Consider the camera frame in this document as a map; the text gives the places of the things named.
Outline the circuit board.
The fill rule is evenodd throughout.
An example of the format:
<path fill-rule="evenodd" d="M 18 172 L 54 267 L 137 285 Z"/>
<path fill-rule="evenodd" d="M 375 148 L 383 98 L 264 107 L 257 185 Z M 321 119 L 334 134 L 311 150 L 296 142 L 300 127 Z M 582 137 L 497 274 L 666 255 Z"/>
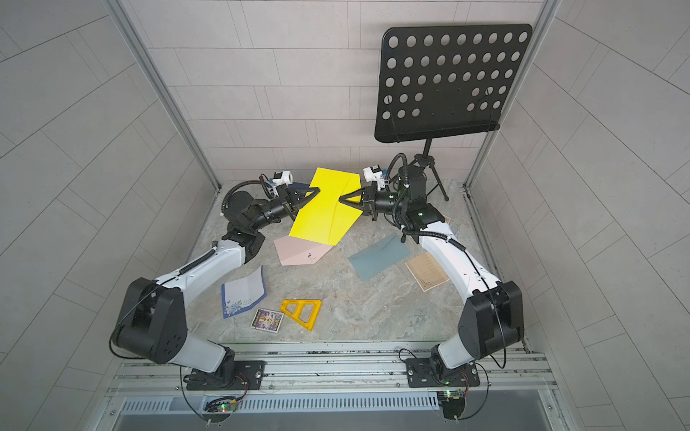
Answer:
<path fill-rule="evenodd" d="M 242 402 L 242 397 L 226 396 L 215 400 L 211 400 L 204 407 L 206 413 L 233 413 L 237 411 L 240 403 Z"/>
<path fill-rule="evenodd" d="M 466 407 L 466 390 L 437 391 L 438 405 L 445 420 L 459 421 Z"/>

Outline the light teal envelope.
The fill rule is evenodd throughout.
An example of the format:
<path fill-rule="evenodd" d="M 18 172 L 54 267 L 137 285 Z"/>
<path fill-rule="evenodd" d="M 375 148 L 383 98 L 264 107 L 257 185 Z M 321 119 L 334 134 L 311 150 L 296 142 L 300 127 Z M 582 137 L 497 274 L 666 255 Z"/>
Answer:
<path fill-rule="evenodd" d="M 363 281 L 377 276 L 385 269 L 411 255 L 410 249 L 392 233 L 350 256 L 349 262 Z"/>

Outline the colourful picture card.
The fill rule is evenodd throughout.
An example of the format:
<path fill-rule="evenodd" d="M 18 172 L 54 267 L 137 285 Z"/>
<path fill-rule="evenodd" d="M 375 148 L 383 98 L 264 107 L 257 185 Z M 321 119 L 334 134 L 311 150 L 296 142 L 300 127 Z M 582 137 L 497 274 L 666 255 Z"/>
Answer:
<path fill-rule="evenodd" d="M 251 327 L 262 332 L 277 333 L 284 316 L 283 312 L 259 308 L 253 317 Z"/>

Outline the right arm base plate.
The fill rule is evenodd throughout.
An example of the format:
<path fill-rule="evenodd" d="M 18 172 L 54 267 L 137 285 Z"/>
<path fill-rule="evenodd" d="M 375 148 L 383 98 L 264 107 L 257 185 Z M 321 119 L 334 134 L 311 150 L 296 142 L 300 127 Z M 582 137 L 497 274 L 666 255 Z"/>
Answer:
<path fill-rule="evenodd" d="M 410 357 L 404 359 L 404 364 L 411 388 L 473 388 L 481 384 L 476 365 L 471 363 L 447 368 L 436 357 Z"/>

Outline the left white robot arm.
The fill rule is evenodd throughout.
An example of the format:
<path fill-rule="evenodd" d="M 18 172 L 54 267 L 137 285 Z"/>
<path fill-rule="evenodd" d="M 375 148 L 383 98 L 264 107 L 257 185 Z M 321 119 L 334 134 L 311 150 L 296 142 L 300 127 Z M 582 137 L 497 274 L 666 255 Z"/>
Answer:
<path fill-rule="evenodd" d="M 258 254 L 265 240 L 262 228 L 296 218 L 320 192 L 316 187 L 279 185 L 257 199 L 245 191 L 246 185 L 239 183 L 224 197 L 221 213 L 228 220 L 227 232 L 205 254 L 159 278 L 138 278 L 129 285 L 109 337 L 110 350 L 122 348 L 131 359 L 189 367 L 213 383 L 233 382 L 235 353 L 190 334 L 186 308 Z"/>

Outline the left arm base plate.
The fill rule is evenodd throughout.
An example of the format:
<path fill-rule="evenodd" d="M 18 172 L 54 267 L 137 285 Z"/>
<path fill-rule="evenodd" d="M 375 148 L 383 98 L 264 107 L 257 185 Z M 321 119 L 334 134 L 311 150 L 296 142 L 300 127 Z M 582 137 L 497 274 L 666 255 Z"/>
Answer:
<path fill-rule="evenodd" d="M 197 369 L 183 377 L 188 391 L 259 390 L 267 363 L 260 360 L 224 363 L 215 373 Z"/>

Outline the white blue floral letter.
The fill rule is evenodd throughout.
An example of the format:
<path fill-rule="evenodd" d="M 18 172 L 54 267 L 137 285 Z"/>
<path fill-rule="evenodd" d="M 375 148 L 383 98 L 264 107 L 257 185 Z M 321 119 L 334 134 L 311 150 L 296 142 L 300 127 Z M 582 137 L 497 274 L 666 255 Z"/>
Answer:
<path fill-rule="evenodd" d="M 239 278 L 221 287 L 223 318 L 229 319 L 247 312 L 266 296 L 263 267 L 245 278 Z"/>

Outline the pink envelope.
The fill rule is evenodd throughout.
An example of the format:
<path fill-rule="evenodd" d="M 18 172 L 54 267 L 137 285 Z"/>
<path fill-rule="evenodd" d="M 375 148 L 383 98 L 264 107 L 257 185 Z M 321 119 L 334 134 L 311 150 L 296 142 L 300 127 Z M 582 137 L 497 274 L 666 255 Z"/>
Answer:
<path fill-rule="evenodd" d="M 274 241 L 280 264 L 282 266 L 311 265 L 321 260 L 332 246 L 283 236 Z"/>

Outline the black perforated music stand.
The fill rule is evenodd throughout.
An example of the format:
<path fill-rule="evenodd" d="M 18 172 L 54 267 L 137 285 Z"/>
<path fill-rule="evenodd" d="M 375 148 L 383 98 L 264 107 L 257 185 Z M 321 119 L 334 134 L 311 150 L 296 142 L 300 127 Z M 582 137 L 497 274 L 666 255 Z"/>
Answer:
<path fill-rule="evenodd" d="M 394 144 L 498 129 L 532 35 L 528 23 L 387 30 L 375 139 Z"/>

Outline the aluminium rail frame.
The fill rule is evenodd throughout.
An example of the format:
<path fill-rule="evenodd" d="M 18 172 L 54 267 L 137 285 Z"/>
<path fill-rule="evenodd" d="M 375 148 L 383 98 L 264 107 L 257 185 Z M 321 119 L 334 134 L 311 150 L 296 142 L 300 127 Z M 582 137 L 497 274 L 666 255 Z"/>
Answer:
<path fill-rule="evenodd" d="M 266 366 L 258 395 L 287 393 L 380 393 L 408 390 L 404 359 L 428 357 L 431 341 L 334 341 L 234 343 L 239 360 L 262 360 Z M 529 353 L 521 344 L 508 348 L 507 364 L 490 358 L 478 371 L 483 386 L 495 390 L 555 389 L 546 355 Z M 178 395 L 176 366 L 123 361 L 106 387 L 109 396 Z"/>

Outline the right circuit board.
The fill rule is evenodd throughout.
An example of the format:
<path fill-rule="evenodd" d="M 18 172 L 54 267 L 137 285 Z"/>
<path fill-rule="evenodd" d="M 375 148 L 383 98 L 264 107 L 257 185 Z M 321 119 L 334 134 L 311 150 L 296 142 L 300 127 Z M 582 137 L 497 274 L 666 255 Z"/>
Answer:
<path fill-rule="evenodd" d="M 466 390 L 437 391 L 438 405 L 445 420 L 459 421 L 466 407 Z"/>

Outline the yellow triangle ruler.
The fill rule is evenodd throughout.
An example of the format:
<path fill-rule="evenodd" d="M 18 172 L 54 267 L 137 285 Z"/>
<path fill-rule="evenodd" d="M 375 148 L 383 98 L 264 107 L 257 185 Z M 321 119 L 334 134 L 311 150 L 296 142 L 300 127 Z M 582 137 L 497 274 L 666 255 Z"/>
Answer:
<path fill-rule="evenodd" d="M 280 312 L 311 332 L 321 307 L 321 300 L 284 300 L 280 305 Z"/>

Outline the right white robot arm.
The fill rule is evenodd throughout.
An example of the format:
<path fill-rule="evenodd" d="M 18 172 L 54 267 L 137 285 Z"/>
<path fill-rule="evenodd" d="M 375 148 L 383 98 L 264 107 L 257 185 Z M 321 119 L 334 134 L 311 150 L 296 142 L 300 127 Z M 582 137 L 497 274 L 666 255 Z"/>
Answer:
<path fill-rule="evenodd" d="M 413 186 L 396 192 L 368 186 L 339 197 L 365 216 L 390 215 L 394 226 L 440 264 L 464 305 L 456 335 L 432 350 L 437 373 L 456 370 L 524 339 L 523 298 L 516 283 L 503 282 L 459 242 L 445 217 Z"/>

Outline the yellow envelope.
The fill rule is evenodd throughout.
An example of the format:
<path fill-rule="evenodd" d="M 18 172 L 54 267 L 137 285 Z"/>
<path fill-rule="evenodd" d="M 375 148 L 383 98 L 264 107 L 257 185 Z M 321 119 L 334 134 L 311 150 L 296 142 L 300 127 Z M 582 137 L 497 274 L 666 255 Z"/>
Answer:
<path fill-rule="evenodd" d="M 334 246 L 362 215 L 362 211 L 339 202 L 361 187 L 359 174 L 318 168 L 310 183 L 320 192 L 301 208 L 289 235 L 310 242 Z"/>

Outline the left circuit board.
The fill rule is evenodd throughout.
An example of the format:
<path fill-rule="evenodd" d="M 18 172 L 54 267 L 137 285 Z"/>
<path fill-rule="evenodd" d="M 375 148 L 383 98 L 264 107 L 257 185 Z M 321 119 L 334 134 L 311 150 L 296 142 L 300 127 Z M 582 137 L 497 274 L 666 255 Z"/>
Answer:
<path fill-rule="evenodd" d="M 226 396 L 215 400 L 211 400 L 204 407 L 206 413 L 233 413 L 237 411 L 240 403 L 242 402 L 242 397 Z"/>

